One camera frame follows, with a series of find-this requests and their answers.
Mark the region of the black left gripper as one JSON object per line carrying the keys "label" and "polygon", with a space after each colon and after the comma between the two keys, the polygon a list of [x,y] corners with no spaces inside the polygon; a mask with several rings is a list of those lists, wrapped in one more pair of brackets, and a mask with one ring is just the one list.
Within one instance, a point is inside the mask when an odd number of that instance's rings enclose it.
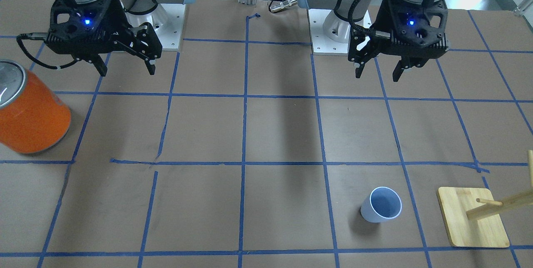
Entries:
{"label": "black left gripper", "polygon": [[421,4],[383,0],[371,27],[351,34],[348,60],[355,62],[356,79],[361,78],[366,63],[380,53],[402,56],[393,70],[393,82],[416,65],[416,58],[444,55],[450,48],[445,33],[447,17],[444,0],[421,0]]}

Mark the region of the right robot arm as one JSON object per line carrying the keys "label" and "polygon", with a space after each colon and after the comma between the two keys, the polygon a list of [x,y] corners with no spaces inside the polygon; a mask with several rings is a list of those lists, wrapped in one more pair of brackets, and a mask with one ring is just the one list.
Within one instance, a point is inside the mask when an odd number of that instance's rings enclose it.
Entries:
{"label": "right robot arm", "polygon": [[155,62],[162,55],[157,31],[166,23],[163,4],[192,4],[196,0],[55,0],[50,26],[42,38],[58,55],[70,55],[73,63],[94,65],[101,76],[107,67],[105,53],[122,51],[141,59],[148,73],[155,73]]}

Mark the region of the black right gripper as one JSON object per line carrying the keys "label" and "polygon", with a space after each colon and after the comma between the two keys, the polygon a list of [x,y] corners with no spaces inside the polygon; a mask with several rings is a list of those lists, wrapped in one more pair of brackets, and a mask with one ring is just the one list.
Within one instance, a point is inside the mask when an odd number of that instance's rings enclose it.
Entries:
{"label": "black right gripper", "polygon": [[55,0],[51,21],[44,39],[48,48],[59,55],[90,61],[101,77],[108,67],[101,54],[124,51],[144,61],[150,75],[155,75],[156,59],[162,44],[150,23],[133,27],[120,0]]}

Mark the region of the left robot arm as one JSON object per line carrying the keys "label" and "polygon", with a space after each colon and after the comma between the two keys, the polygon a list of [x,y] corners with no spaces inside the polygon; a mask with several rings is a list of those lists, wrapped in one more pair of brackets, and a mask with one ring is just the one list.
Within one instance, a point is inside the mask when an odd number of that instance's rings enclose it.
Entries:
{"label": "left robot arm", "polygon": [[445,0],[297,0],[300,8],[331,10],[348,24],[348,60],[360,78],[367,62],[380,54],[399,56],[392,78],[423,67],[450,48],[445,32]]}

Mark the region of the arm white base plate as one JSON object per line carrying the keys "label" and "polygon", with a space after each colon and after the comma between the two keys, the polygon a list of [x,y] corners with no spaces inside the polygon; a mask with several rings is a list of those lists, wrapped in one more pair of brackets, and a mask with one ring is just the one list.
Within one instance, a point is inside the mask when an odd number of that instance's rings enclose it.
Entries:
{"label": "arm white base plate", "polygon": [[332,10],[308,10],[309,30],[314,55],[347,56],[350,25]]}
{"label": "arm white base plate", "polygon": [[162,49],[179,51],[186,9],[187,6],[183,4],[159,4],[151,13],[143,15],[126,13],[126,17],[134,27],[144,22],[151,23],[162,44]]}

